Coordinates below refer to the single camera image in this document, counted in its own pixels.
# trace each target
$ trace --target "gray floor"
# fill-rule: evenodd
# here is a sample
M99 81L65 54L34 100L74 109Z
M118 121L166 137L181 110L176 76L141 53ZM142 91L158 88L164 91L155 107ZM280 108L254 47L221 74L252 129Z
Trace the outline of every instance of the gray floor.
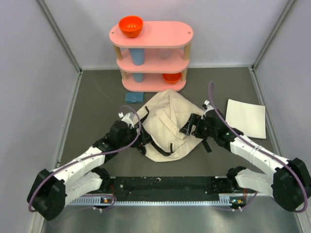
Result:
M297 215L268 197L257 197L243 212L212 207L116 206L102 214L67 207L42 233L302 233Z
M225 113L229 98L258 104L258 99L247 68L189 69L188 81L180 92L192 103L201 106L207 99L207 85L215 83L214 99ZM85 71L75 103L62 164L82 154L96 140L108 132L118 119L118 108L124 105L126 90L121 84L118 70ZM145 101L154 94L145 93ZM142 104L132 104L139 109ZM254 140L269 150L266 140ZM257 170L244 159L219 148L212 140L212 153L197 146L184 159L168 163L155 163L141 155L137 149L119 153L104 167L112 176L220 176L231 167L246 166ZM68 206L51 224L62 222L57 229L46 224L43 233L299 233L297 215L286 212L268 197L256 198L242 213L231 213L208 207L121 207L99 214Z
M248 68L196 68L189 69L187 84L180 94L197 106L207 99L209 81L215 84L214 102L225 114L228 99L258 104L258 98ZM125 104L127 91L121 83L119 70L84 71L62 156L62 165L85 152L102 138L118 119L118 108ZM144 101L154 93L145 93ZM138 110L143 104L131 104ZM267 134L266 140L254 140L273 150ZM112 176L222 176L236 166L258 171L241 157L218 147L209 140L213 152L207 153L200 144L185 158L167 163L155 163L128 149L104 165Z

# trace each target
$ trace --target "metal corner frame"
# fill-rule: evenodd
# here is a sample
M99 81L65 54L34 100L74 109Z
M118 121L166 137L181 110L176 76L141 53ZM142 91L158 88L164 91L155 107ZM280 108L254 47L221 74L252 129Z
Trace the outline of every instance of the metal corner frame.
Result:
M278 18L275 26L273 27L268 39L266 40L265 44L263 45L258 57L255 60L254 65L252 66L252 68L254 70L257 69L257 67L259 66L262 58L264 57L266 51L268 50L268 48L270 47L271 42L273 41L274 37L276 36L278 30L280 29L280 27L282 26L283 22L285 21L285 19L287 18L287 15L289 14L289 12L293 9L294 3L296 2L296 0L289 0L287 2L286 7L284 8L281 16Z
M60 44L62 45L64 52L67 54L68 58L70 59L72 65L77 70L79 74L81 74L82 69L80 68L76 58L74 57L69 45L67 44L62 32L60 31L59 27L57 26L52 14L50 13L50 10L48 6L45 3L45 0L36 0L39 7L41 8L43 14L45 15L47 21L49 22L52 30L55 32L56 37L58 38Z

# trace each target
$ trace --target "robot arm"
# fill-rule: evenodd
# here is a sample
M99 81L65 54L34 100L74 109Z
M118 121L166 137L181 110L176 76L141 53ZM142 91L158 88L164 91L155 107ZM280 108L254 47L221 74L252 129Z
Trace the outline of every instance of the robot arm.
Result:
M307 197L311 196L311 177L303 161L297 158L289 160L275 155L254 143L241 131L234 129L243 140L253 145L250 147L225 126L208 101L203 104L203 108L204 114L202 116L191 114L180 132L203 139L208 150L210 147L206 140L212 137L220 147L241 156L263 171L263 174L256 173L241 166L230 169L227 180L231 190L249 188L274 198L285 210L294 211L304 202L302 190L288 170L274 160L277 158L295 172L303 183ZM133 124L134 114L128 113L125 116L120 114L120 117L122 120L116 121L110 132L96 141L85 153L62 167L39 172L27 201L29 203L33 199L31 206L46 220L54 219L66 205L86 193L95 190L99 190L103 195L112 193L113 179L105 169L98 166L117 155L117 153L105 154L105 152L125 147L137 137L137 129ZM131 147L139 148L146 143L148 140L144 136L144 131L141 131L138 140ZM259 150L269 153L272 158Z
M264 173L253 172L241 166L230 169L227 177L237 187L249 188L266 194L274 198L285 210L294 211L304 202L302 190L291 173L275 160L277 158L298 175L304 185L307 197L311 196L311 177L303 161L298 158L289 160L275 155L243 135L243 132L233 129L242 139L253 145L253 147L249 146L225 126L217 116L214 108L209 105L209 101L205 101L203 108L206 110L203 116L191 114L188 122L180 132L187 135L192 134L203 140L212 137L219 146L246 159ZM260 150L272 155L272 158L260 152Z
M85 153L52 171L46 169L38 173L31 191L27 197L30 202L35 190L51 174L56 172L36 194L32 206L46 219L54 219L74 199L98 190L112 193L109 187L110 176L104 169L98 168L113 158L117 153L89 156L120 149L133 141L137 131L133 124L133 113L125 116L119 114L118 120L106 136L96 141Z

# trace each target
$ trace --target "white paper sheet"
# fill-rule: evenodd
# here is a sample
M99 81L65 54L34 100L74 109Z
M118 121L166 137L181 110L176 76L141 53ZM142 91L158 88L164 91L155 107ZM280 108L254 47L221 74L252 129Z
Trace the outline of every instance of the white paper sheet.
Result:
M242 131L246 136L266 137L266 106L229 100L225 116L226 122Z

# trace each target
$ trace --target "white wall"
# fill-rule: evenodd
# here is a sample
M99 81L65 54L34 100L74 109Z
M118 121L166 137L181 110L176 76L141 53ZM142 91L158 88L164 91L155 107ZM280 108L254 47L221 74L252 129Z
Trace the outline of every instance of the white wall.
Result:
M24 233L26 198L55 165L77 72L35 0L1 0L0 31L0 232Z
M258 67L282 154L311 172L311 1L296 1Z
M288 0L45 0L82 68L117 67L109 31L127 15L194 31L192 66L254 63Z

